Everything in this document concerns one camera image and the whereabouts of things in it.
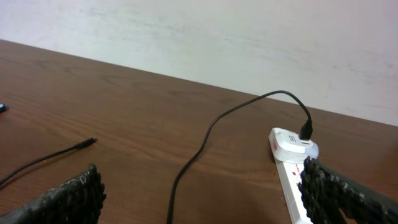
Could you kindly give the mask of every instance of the black object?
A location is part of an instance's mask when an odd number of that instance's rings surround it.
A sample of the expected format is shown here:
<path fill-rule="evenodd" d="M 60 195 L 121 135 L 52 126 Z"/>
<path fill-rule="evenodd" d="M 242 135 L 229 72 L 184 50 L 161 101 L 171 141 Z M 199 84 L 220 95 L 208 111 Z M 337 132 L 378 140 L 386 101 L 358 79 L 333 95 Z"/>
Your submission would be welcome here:
<path fill-rule="evenodd" d="M 30 167 L 30 166 L 32 166 L 32 165 L 38 163 L 38 162 L 42 162 L 42 161 L 44 161 L 44 160 L 46 160 L 46 159 L 50 159 L 50 158 L 52 158 L 52 157 L 54 157 L 54 156 L 61 155 L 61 154 L 63 154 L 63 153 L 69 152 L 69 151 L 74 150 L 74 149 L 83 149 L 83 148 L 85 148 L 85 147 L 90 146 L 91 144 L 93 144 L 93 143 L 96 142 L 96 141 L 97 141 L 97 139 L 95 139 L 95 138 L 90 138 L 90 139 L 87 139 L 86 141 L 83 141 L 83 142 L 81 142 L 81 143 L 79 143 L 79 144 L 77 144 L 77 145 L 74 145 L 74 146 L 72 146 L 72 147 L 70 147 L 70 148 L 68 148 L 68 149 L 64 149 L 64 150 L 62 150 L 62 151 L 55 152 L 55 153 L 50 154 L 50 155 L 48 155 L 48 156 L 41 157 L 41 158 L 39 158 L 39 159 L 35 159 L 35 160 L 33 160 L 32 162 L 29 162 L 29 163 L 27 163 L 27 164 L 21 166 L 20 168 L 18 168 L 18 169 L 16 169 L 16 170 L 12 171 L 10 174 L 8 174 L 7 176 L 5 176 L 5 177 L 3 177 L 2 179 L 0 179 L 0 186 L 1 186 L 3 183 L 5 183 L 8 179 L 10 179 L 12 176 L 16 175 L 18 172 L 20 172 L 21 170 L 23 170 L 23 169 L 25 169 L 25 168 L 28 168 L 28 167 Z"/>
<path fill-rule="evenodd" d="M 0 103 L 0 113 L 3 113 L 3 112 L 5 112 L 6 110 L 7 110 L 7 107 L 6 107 L 6 105 L 4 105 L 4 104 Z"/>
<path fill-rule="evenodd" d="M 105 185 L 94 164 L 21 208 L 0 216 L 0 224 L 95 224 L 101 215 Z"/>
<path fill-rule="evenodd" d="M 301 173 L 302 193 L 307 216 L 314 224 L 398 223 L 398 203 L 323 166 L 316 159 L 306 158 Z"/>
<path fill-rule="evenodd" d="M 306 138 L 306 140 L 310 139 L 311 134 L 312 134 L 312 120 L 311 120 L 310 112 L 308 112 L 308 109 L 304 106 L 304 104 L 295 95 L 293 95 L 293 94 L 291 94 L 291 93 L 289 93 L 287 91 L 284 91 L 284 90 L 278 90 L 278 91 L 272 91 L 270 93 L 266 93 L 266 94 L 264 94 L 262 96 L 258 96 L 258 97 L 254 98 L 252 100 L 249 100 L 249 101 L 247 101 L 245 103 L 242 103 L 241 105 L 235 106 L 234 108 L 231 108 L 230 110 L 224 112 L 223 114 L 219 115 L 210 124 L 210 126 L 209 126 L 209 128 L 207 130 L 207 133 L 205 135 L 205 138 L 204 138 L 204 140 L 203 140 L 203 142 L 202 142 L 202 144 L 201 144 L 201 146 L 199 148 L 199 151 L 182 167 L 180 172 L 177 174 L 177 176 L 176 176 L 176 178 L 174 180 L 174 183 L 173 183 L 172 193 L 171 193 L 171 196 L 170 196 L 169 210 L 167 212 L 167 221 L 166 221 L 167 224 L 172 224 L 172 222 L 173 222 L 174 199 L 175 199 L 175 193 L 177 191 L 178 182 L 181 179 L 182 175 L 184 175 L 185 171 L 187 171 L 187 169 L 190 167 L 190 165 L 195 161 L 195 159 L 202 152 L 203 148 L 206 145 L 206 142 L 207 142 L 207 139 L 209 137 L 210 131 L 213 128 L 213 126 L 215 125 L 215 123 L 219 119 L 224 117 L 225 115 L 229 114 L 230 112 L 233 112 L 233 111 L 235 111 L 235 110 L 237 110 L 237 109 L 239 109 L 239 108 L 241 108 L 243 106 L 246 106 L 246 105 L 251 104 L 251 103 L 253 103 L 253 102 L 257 101 L 257 100 L 263 99 L 263 98 L 265 98 L 267 96 L 271 96 L 271 95 L 274 95 L 274 94 L 277 94 L 277 93 L 283 93 L 283 94 L 289 95 L 290 97 L 292 97 L 303 108 L 304 112 L 307 114 L 308 120 L 304 124 L 304 126 L 302 127 L 301 132 L 300 132 L 300 136 L 303 137 L 303 138 Z"/>

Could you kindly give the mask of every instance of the white wall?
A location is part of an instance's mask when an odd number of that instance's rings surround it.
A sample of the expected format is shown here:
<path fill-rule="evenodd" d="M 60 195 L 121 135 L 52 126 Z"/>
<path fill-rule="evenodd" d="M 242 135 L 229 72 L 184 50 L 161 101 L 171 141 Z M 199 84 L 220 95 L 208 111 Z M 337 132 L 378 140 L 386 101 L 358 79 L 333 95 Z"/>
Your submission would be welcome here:
<path fill-rule="evenodd" d="M 396 0 L 2 0 L 0 39 L 257 95 L 284 89 L 398 126 L 397 10 Z"/>

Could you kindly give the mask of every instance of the plug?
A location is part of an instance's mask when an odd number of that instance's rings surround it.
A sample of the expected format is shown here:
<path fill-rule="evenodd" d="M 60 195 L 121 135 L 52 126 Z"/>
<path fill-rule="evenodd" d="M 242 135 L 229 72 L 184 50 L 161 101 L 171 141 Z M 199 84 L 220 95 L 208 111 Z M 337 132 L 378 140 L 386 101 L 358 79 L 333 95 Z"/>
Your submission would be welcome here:
<path fill-rule="evenodd" d="M 301 127 L 300 135 L 298 138 L 301 140 L 310 140 L 312 135 L 312 121 L 307 120 L 307 122 Z"/>
<path fill-rule="evenodd" d="M 311 140 L 300 139 L 298 134 L 282 128 L 273 128 L 269 143 L 274 157 L 282 162 L 303 164 L 309 156 L 318 158 L 318 145 Z"/>
<path fill-rule="evenodd" d="M 96 138 L 89 138 L 86 141 L 82 141 L 81 143 L 77 144 L 74 146 L 75 149 L 84 149 L 92 144 L 94 144 L 97 141 Z"/>

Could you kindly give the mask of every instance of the black textured object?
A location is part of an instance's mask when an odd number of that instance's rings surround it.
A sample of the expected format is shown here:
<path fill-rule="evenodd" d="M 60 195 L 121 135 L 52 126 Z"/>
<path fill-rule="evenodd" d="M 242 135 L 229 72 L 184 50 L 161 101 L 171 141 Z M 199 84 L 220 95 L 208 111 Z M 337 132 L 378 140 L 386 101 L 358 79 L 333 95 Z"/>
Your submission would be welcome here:
<path fill-rule="evenodd" d="M 347 218 L 357 223 L 398 223 L 398 203 L 341 174 L 306 158 L 298 185 L 307 216 L 314 224 L 346 223 Z"/>
<path fill-rule="evenodd" d="M 0 217 L 0 224 L 95 224 L 103 208 L 105 185 L 94 164 L 82 174 Z"/>

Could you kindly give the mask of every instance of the wooden table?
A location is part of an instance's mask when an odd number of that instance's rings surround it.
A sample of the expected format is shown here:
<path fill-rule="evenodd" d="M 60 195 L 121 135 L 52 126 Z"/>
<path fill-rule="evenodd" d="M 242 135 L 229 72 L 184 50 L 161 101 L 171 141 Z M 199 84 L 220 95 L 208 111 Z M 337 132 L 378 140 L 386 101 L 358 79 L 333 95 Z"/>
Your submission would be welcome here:
<path fill-rule="evenodd" d="M 0 102 L 11 108 L 0 114 L 0 176 L 99 139 L 12 179 L 0 191 L 0 213 L 94 162 L 108 194 L 99 223 L 165 223 L 172 182 L 208 125 L 253 97 L 0 41 Z M 310 112 L 325 165 L 398 199 L 398 127 Z M 265 99 L 220 120 L 180 181 L 174 223 L 290 223 L 267 137 L 273 127 L 299 132 L 305 119 L 299 106 Z"/>

